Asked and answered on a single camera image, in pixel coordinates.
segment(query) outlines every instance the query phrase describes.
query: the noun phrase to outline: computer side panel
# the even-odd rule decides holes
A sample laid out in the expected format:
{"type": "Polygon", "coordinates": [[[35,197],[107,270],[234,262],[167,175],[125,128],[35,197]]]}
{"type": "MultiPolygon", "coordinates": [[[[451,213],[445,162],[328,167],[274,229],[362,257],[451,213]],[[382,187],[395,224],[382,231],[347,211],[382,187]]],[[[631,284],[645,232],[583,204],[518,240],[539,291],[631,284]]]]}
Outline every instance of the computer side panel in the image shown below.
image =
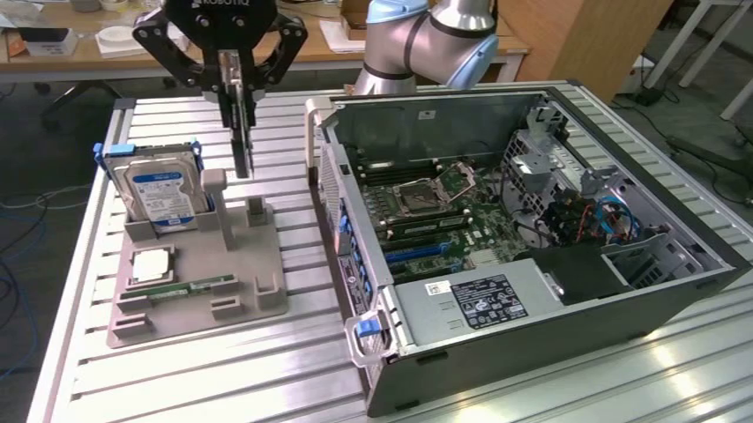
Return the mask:
{"type": "Polygon", "coordinates": [[[646,336],[688,304],[742,273],[745,270],[724,273],[718,284],[708,277],[696,284],[669,286],[621,301],[598,301],[603,304],[384,362],[367,397],[367,414],[375,417],[412,408],[646,336]]]}

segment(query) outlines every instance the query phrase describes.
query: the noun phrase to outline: motherboard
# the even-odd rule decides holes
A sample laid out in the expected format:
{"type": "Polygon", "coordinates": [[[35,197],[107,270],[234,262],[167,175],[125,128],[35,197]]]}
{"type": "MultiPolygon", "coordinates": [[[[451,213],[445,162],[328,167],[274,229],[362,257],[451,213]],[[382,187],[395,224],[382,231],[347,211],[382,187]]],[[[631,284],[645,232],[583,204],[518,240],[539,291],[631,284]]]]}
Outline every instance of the motherboard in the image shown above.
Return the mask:
{"type": "Polygon", "coordinates": [[[529,249],[495,187],[471,164],[455,161],[411,172],[403,181],[362,174],[362,196],[395,284],[507,263],[529,249]]]}

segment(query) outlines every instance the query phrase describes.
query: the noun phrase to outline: blue expansion slot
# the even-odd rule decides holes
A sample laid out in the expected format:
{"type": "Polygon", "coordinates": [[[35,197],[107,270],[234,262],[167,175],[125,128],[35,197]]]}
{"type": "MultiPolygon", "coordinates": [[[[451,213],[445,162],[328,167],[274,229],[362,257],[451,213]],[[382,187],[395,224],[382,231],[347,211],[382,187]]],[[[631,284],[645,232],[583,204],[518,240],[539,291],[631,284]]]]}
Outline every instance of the blue expansion slot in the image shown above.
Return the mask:
{"type": "Polygon", "coordinates": [[[387,260],[387,263],[398,263],[398,262],[404,262],[406,260],[411,260],[414,258],[438,256],[439,254],[443,254],[449,248],[450,248],[450,243],[443,242],[430,247],[411,249],[408,251],[402,251],[398,253],[387,253],[384,254],[384,260],[387,260]]]}

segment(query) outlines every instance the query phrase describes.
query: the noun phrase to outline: hard disk drive label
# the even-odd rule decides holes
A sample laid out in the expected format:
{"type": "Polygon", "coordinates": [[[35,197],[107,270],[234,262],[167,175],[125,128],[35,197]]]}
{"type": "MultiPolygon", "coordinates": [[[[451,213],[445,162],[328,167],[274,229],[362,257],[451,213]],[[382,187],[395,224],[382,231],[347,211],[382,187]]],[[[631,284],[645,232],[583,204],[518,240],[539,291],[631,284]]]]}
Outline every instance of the hard disk drive label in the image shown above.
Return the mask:
{"type": "Polygon", "coordinates": [[[182,225],[194,219],[191,198],[180,191],[180,172],[140,174],[133,177],[133,185],[145,214],[156,225],[182,225]]]}

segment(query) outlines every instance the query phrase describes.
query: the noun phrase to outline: open computer tower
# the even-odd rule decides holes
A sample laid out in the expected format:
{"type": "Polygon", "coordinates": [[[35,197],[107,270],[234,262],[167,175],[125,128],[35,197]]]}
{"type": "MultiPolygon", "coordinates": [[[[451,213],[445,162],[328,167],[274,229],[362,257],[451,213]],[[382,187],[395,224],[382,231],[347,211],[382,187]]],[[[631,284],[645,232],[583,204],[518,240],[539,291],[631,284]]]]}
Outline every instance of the open computer tower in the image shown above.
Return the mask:
{"type": "Polygon", "coordinates": [[[748,272],[555,87],[318,104],[314,207],[370,416],[645,336],[748,272]]]}

